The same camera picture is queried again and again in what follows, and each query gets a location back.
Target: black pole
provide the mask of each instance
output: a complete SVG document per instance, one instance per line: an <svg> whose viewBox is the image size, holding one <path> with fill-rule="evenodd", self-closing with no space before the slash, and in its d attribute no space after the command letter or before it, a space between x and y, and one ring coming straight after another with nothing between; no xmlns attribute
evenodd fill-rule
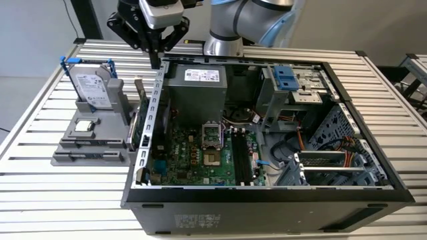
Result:
<svg viewBox="0 0 427 240"><path fill-rule="evenodd" d="M422 85L421 80L416 79L414 82L412 83L412 85L408 87L408 89L404 91L402 96L409 99L412 97L412 95L414 94L414 92L417 91L417 89L420 88L420 86Z"/></svg>
<svg viewBox="0 0 427 240"><path fill-rule="evenodd" d="M105 39L93 0L71 0L86 39Z"/></svg>

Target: blue drive bracket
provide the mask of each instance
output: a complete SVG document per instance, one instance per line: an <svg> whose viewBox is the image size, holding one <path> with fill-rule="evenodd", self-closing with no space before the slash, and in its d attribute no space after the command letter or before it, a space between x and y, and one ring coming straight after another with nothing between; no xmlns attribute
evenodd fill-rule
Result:
<svg viewBox="0 0 427 240"><path fill-rule="evenodd" d="M296 78L296 74L290 66L274 66L273 75L281 90L297 91L301 88L300 81Z"/></svg>

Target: sticker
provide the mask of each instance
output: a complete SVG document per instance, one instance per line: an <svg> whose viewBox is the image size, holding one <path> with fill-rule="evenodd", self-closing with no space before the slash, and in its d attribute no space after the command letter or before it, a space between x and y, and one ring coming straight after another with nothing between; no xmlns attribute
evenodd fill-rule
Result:
<svg viewBox="0 0 427 240"><path fill-rule="evenodd" d="M181 229L218 228L221 214L175 214L175 224Z"/></svg>
<svg viewBox="0 0 427 240"><path fill-rule="evenodd" d="M221 71L219 70L203 70L203 69L187 69L186 70L186 81L201 81L201 82L219 82Z"/></svg>
<svg viewBox="0 0 427 240"><path fill-rule="evenodd" d="M262 118L261 115L256 114L256 117L254 117L254 119L253 119L253 122L258 124L260 121L261 121L261 118Z"/></svg>
<svg viewBox="0 0 427 240"><path fill-rule="evenodd" d="M87 103L97 108L111 108L105 82L101 76L89 74L75 75Z"/></svg>

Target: white wall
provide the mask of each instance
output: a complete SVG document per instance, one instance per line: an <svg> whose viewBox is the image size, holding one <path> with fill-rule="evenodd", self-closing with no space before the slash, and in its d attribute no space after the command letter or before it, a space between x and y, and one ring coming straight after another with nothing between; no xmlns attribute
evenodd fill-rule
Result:
<svg viewBox="0 0 427 240"><path fill-rule="evenodd" d="M67 3L83 36L70 0ZM0 76L49 77L75 38L62 0L2 0Z"/></svg>
<svg viewBox="0 0 427 240"><path fill-rule="evenodd" d="M306 0L292 48L364 50L377 65L427 54L427 0Z"/></svg>

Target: green circuit board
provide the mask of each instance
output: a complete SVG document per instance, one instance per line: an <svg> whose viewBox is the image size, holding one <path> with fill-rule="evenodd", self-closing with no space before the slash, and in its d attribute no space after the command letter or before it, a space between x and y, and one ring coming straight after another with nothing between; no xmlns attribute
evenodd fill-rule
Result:
<svg viewBox="0 0 427 240"><path fill-rule="evenodd" d="M175 126L171 133L166 171L163 171L161 177L159 170L157 170L157 167L154 168L153 172L158 176L154 184L162 184L163 186L237 186L230 130L225 131L223 138L223 148L221 151L217 151L217 149L203 150L202 128L181 128L179 126ZM246 139L249 149L253 149L252 151L260 153L256 133L248 134ZM260 177L254 179L254 185L266 185L265 173L262 170Z"/></svg>

